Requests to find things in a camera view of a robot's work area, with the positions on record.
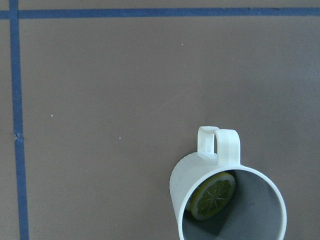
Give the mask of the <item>yellow lemon slice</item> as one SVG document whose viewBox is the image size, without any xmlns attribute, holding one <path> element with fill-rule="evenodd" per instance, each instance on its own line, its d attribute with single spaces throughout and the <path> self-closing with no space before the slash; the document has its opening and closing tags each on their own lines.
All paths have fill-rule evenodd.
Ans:
<svg viewBox="0 0 320 240">
<path fill-rule="evenodd" d="M 197 186 L 185 209 L 198 221 L 208 220 L 227 206 L 235 189 L 235 178 L 228 172 L 219 172 Z"/>
</svg>

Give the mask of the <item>white mug with handle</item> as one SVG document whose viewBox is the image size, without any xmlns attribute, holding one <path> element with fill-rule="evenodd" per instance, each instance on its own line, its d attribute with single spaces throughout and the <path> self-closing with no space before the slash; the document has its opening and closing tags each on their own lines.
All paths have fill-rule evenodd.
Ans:
<svg viewBox="0 0 320 240">
<path fill-rule="evenodd" d="M 182 240 L 282 240 L 284 199 L 261 172 L 241 164 L 233 129 L 202 126 L 197 150 L 182 158 L 169 180 Z"/>
</svg>

